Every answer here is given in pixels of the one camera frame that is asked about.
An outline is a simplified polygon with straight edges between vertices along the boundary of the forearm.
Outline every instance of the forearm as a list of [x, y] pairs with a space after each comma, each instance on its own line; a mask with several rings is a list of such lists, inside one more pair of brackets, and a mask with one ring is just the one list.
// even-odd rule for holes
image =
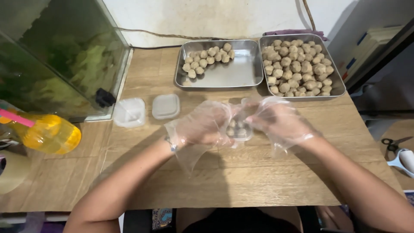
[[117, 219], [134, 192], [173, 155], [161, 138], [89, 191], [71, 216], [87, 222]]
[[414, 230], [414, 208], [397, 191], [338, 151], [324, 138], [302, 145], [326, 167], [352, 211], [368, 225], [390, 232]]

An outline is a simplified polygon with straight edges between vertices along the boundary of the black scissors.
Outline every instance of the black scissors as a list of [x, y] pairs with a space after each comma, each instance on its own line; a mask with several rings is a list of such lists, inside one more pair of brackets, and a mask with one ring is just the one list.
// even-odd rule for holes
[[396, 152], [398, 150], [398, 145], [402, 142], [405, 142], [407, 140], [410, 140], [413, 137], [406, 137], [406, 138], [402, 138], [402, 139], [398, 139], [398, 140], [392, 140], [389, 138], [384, 138], [381, 140], [381, 143], [384, 145], [388, 145], [387, 146], [387, 151], [392, 151], [392, 152]]

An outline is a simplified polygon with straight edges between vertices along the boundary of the yellow plastic bottle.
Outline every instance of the yellow plastic bottle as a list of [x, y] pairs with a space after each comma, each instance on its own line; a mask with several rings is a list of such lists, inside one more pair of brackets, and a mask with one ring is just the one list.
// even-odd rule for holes
[[13, 108], [7, 111], [34, 122], [27, 127], [3, 116], [0, 123], [13, 129], [20, 137], [23, 145], [44, 153], [65, 154], [72, 151], [80, 142], [80, 130], [67, 120], [51, 114], [33, 115], [18, 112]]

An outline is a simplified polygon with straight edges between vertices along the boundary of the aquarium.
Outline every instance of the aquarium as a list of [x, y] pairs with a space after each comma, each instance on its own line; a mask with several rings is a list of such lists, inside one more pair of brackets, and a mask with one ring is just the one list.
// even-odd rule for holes
[[0, 3], [0, 99], [65, 118], [106, 115], [96, 93], [116, 98], [129, 47], [102, 2]]

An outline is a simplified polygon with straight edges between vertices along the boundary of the person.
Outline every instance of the person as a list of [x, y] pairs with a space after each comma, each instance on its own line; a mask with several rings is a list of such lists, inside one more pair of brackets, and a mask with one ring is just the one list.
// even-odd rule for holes
[[[246, 118], [246, 122], [266, 133], [274, 148], [298, 145], [320, 161], [359, 220], [386, 232], [414, 232], [414, 208], [408, 201], [331, 145], [287, 101], [273, 96], [246, 105], [257, 108]], [[120, 232], [118, 217], [126, 211], [131, 196], [174, 154], [179, 161], [187, 161], [191, 160], [192, 155], [182, 151], [188, 147], [202, 145], [197, 150], [202, 154], [210, 147], [234, 143], [225, 130], [240, 109], [238, 105], [205, 101], [189, 115], [167, 123], [166, 136], [139, 152], [79, 200], [69, 216], [64, 233]], [[260, 220], [255, 217], [257, 212], [240, 211], [239, 217], [242, 218], [236, 225], [240, 228], [233, 232], [301, 231], [295, 222], [270, 217], [271, 213], [269, 218]], [[199, 213], [204, 219], [197, 219], [196, 215], [191, 214], [185, 218], [185, 209], [177, 209], [177, 232], [230, 231], [229, 226], [220, 222], [220, 218], [213, 218], [217, 215], [214, 209], [201, 209]]]

